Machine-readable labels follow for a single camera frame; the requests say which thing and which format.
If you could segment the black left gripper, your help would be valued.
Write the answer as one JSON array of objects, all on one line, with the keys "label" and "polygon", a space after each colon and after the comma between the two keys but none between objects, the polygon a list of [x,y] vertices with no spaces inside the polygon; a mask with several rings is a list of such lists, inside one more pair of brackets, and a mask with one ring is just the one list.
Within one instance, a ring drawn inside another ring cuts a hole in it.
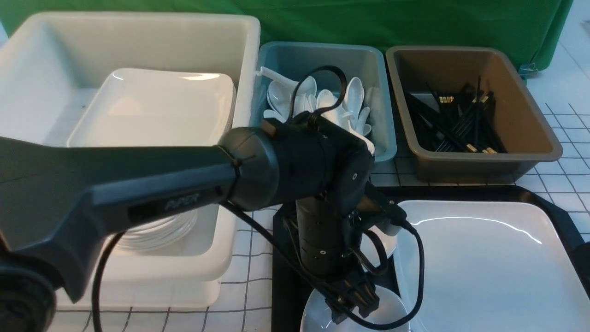
[{"label": "black left gripper", "polygon": [[388,255],[372,227],[396,235],[408,229],[407,213],[371,183],[358,206],[337,212],[325,197],[296,202],[297,259],[316,290],[329,294],[331,316],[342,322],[357,308],[365,318],[379,305],[371,276],[389,268]]}]

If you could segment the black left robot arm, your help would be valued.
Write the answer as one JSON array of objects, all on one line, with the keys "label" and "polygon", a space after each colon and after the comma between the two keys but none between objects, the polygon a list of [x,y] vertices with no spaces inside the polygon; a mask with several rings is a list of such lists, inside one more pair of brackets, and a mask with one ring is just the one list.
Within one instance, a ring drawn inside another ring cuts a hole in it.
[{"label": "black left robot arm", "polygon": [[63,288],[80,300],[125,231],[219,204],[259,231],[327,298],[337,322],[379,305],[360,251],[370,231],[411,230],[369,183],[366,144],[305,113],[234,128],[210,147],[62,148],[1,139],[1,330],[44,332]]}]

